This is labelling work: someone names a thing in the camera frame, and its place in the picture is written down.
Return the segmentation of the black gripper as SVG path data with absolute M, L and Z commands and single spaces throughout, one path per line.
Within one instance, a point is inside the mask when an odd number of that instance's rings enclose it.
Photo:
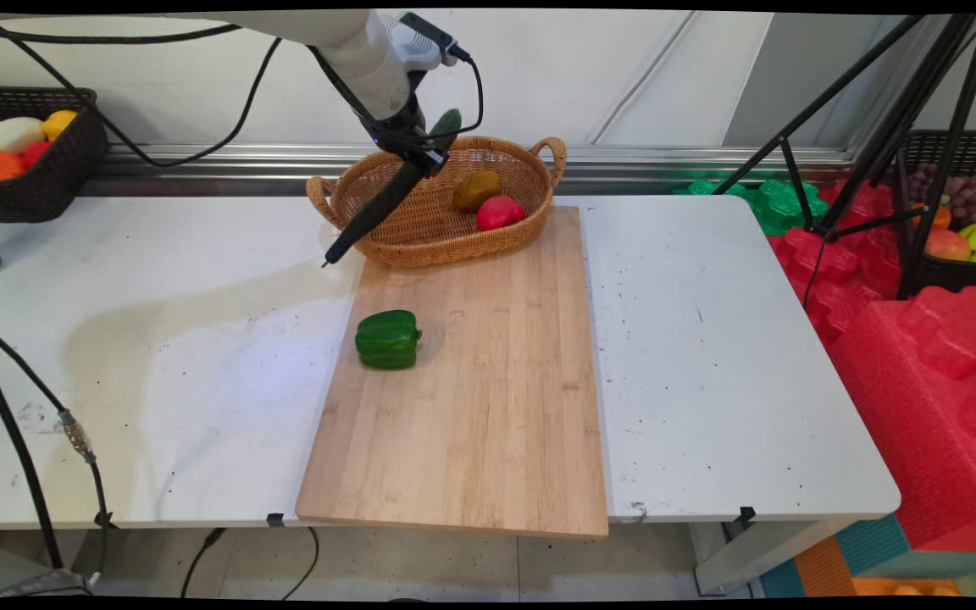
M 417 92 L 411 90 L 406 103 L 389 119 L 370 119 L 367 132 L 380 150 L 394 154 L 419 173 L 423 179 L 437 176 L 449 161 L 449 147 L 427 147 L 424 143 L 424 116 Z

